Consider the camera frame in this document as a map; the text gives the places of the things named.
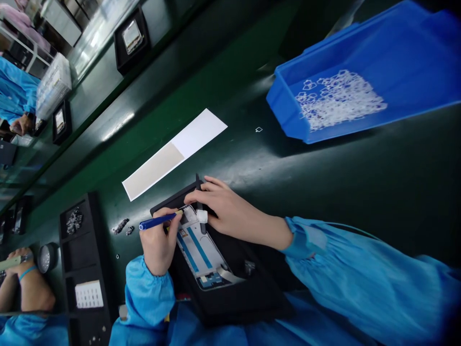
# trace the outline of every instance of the white paper strip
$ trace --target white paper strip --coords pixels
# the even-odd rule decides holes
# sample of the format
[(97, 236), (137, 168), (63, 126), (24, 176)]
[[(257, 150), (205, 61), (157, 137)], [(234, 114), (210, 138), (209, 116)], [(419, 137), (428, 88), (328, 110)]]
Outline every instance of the white paper strip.
[(162, 149), (122, 182), (130, 201), (145, 193), (227, 128), (208, 109), (200, 113)]

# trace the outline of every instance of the blue cleanroom gown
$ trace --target blue cleanroom gown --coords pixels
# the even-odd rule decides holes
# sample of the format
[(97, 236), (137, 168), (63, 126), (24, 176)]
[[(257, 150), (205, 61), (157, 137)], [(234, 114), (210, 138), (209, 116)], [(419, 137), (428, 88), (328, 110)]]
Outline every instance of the blue cleanroom gown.
[[(309, 291), (286, 293), (288, 320), (204, 328), (191, 303), (176, 303), (169, 274), (153, 276), (144, 257), (126, 268), (126, 321), (111, 345), (421, 345), (441, 342), (460, 302), (459, 272), (428, 256), (322, 221), (286, 218), (294, 233), (284, 251)], [(167, 316), (170, 322), (164, 322)], [(0, 319), (0, 345), (66, 345), (65, 326), (36, 316)]]
[(40, 80), (0, 57), (0, 119), (11, 124), (24, 112), (35, 113)]

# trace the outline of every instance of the green work surface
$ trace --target green work surface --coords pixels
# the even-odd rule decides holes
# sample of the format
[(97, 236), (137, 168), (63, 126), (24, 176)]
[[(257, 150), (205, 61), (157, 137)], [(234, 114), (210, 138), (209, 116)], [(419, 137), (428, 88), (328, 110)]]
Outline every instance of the green work surface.
[[(183, 83), (35, 208), (27, 233), (7, 246), (58, 242), (58, 215), (87, 191), (97, 191), (118, 303), (125, 267), (142, 254), (131, 225), (149, 209), (192, 183), (195, 173), (227, 182), (264, 212), (341, 222), (364, 229), (405, 254), (427, 254), (460, 265), (459, 147), (461, 106), (376, 129), (306, 145), (284, 135), (266, 102), (272, 64), (296, 7), (286, 4), (259, 21)], [(132, 174), (204, 108), (228, 128), (139, 198), (130, 202), (121, 181)], [(62, 309), (61, 266), (48, 275)]]
[(60, 147), (53, 145), (50, 118), (50, 124), (29, 147), (18, 147), (13, 166), (7, 171), (0, 169), (0, 213), (2, 209), (11, 207), (25, 191), (30, 195), (43, 196), (54, 187), (53, 179), (42, 177), (43, 173), (189, 24), (208, 0), (141, 2), (150, 33), (151, 51), (126, 76), (122, 76), (117, 71), (113, 40), (103, 49), (91, 71), (68, 96), (72, 135)]

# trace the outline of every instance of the blue wristband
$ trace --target blue wristband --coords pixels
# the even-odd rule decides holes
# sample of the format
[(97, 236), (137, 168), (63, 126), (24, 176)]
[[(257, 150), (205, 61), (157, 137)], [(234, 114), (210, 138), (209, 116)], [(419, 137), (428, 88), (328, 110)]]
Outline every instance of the blue wristband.
[(28, 272), (34, 270), (34, 269), (37, 269), (37, 266), (34, 265), (33, 267), (30, 267), (29, 269), (27, 269), (25, 272), (23, 272), (23, 274), (19, 277), (19, 282), (21, 282), (21, 279), (24, 277), (24, 275), (26, 275)]

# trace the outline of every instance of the blue plastic bin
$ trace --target blue plastic bin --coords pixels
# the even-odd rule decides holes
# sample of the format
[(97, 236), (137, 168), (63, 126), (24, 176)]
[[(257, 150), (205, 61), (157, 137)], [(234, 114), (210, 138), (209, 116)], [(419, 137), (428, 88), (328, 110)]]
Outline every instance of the blue plastic bin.
[[(456, 19), (450, 19), (404, 1), (277, 67), (267, 101), (286, 135), (310, 144), (460, 102), (461, 59), (454, 37), (461, 37), (461, 32)], [(323, 85), (306, 91), (304, 82), (332, 77), (340, 70), (369, 82), (386, 108), (311, 132), (295, 97), (304, 91), (320, 96)]]

